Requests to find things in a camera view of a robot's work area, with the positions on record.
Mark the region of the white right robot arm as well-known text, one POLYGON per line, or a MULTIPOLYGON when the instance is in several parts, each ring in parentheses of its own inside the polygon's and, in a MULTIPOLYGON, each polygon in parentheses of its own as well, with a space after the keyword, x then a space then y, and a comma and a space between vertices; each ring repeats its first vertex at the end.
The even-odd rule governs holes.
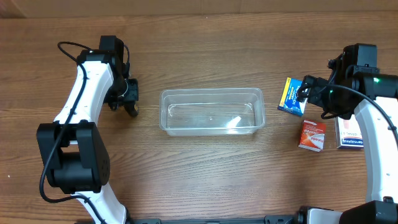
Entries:
POLYGON ((298 95, 326 113, 356 118, 368 189, 360 206, 344 212, 308 207, 297 223, 397 223, 397 77, 358 72, 329 81, 306 76, 298 95))

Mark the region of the clear plastic container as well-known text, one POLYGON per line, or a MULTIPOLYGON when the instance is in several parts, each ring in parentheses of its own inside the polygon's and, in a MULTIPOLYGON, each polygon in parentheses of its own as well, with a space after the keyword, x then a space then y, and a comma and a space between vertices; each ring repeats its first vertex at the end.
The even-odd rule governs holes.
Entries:
POLYGON ((266 124, 258 88, 164 90, 159 126, 170 136, 253 134, 266 124))

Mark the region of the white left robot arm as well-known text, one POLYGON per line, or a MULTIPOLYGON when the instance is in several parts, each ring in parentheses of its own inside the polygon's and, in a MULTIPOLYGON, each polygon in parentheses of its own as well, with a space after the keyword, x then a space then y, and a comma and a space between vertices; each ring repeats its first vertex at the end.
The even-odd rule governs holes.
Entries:
POLYGON ((97 127, 102 105, 138 114, 137 80, 128 77, 124 50, 85 49, 75 58, 76 80, 52 123, 36 133, 43 170, 41 197, 49 203, 78 200, 95 223, 130 223, 128 209, 110 183, 110 158, 97 127))

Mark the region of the red white medicine box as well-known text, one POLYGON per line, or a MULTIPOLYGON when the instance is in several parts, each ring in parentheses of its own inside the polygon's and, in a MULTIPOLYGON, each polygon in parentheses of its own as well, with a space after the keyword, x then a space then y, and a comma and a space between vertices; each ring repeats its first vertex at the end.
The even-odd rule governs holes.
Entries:
POLYGON ((300 135, 299 147, 315 152, 323 150, 326 125, 311 120, 304 120, 300 135))

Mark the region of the black tube white cap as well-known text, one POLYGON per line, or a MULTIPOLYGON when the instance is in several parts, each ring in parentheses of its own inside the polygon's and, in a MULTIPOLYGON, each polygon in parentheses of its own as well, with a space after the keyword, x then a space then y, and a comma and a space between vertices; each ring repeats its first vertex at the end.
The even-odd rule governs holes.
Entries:
POLYGON ((124 105, 124 109, 131 117, 136 117, 139 114, 138 107, 135 102, 129 102, 124 105))

